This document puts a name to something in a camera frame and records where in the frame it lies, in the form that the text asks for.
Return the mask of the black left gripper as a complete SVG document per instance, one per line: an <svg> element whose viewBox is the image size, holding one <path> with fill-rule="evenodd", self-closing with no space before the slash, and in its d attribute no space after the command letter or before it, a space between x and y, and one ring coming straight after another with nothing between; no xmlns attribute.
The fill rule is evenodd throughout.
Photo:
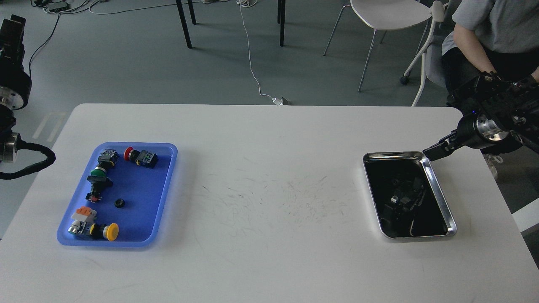
<svg viewBox="0 0 539 303"><path fill-rule="evenodd" d="M32 81L23 71L24 28L26 19L11 15L4 19L0 29L0 97L1 105L12 111L23 109L29 100Z"/></svg>

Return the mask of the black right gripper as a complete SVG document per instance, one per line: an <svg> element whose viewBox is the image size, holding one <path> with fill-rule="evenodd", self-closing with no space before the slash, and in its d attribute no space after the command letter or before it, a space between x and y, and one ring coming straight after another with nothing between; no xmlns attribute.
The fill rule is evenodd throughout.
<svg viewBox="0 0 539 303"><path fill-rule="evenodd" d="M429 161L436 161L450 156L460 145L483 149L500 144L509 134L485 114L470 114L460 119L456 132L451 132L438 143L424 149L423 154Z"/></svg>

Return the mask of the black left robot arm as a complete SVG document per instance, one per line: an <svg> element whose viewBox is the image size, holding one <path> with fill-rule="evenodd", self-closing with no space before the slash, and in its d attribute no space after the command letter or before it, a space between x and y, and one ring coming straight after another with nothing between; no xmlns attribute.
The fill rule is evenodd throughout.
<svg viewBox="0 0 539 303"><path fill-rule="evenodd" d="M46 159L24 167L13 173L1 173L2 180L16 178L39 172L50 167L55 160L55 153L48 147L26 142L21 135L12 130L16 125L14 111L23 109L29 101L32 88L31 77L24 71L23 44L26 19L11 15L4 19L0 31L0 159L13 163L19 150L32 150L42 153Z"/></svg>

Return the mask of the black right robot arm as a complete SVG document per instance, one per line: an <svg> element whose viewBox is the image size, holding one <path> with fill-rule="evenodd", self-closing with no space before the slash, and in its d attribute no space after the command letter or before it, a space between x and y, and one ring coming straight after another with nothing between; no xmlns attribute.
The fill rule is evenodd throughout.
<svg viewBox="0 0 539 303"><path fill-rule="evenodd" d="M531 77L510 82L483 72L455 90L453 98L472 110L448 136L423 150L429 160L448 157L462 146L500 145L508 137L538 152L538 84Z"/></svg>

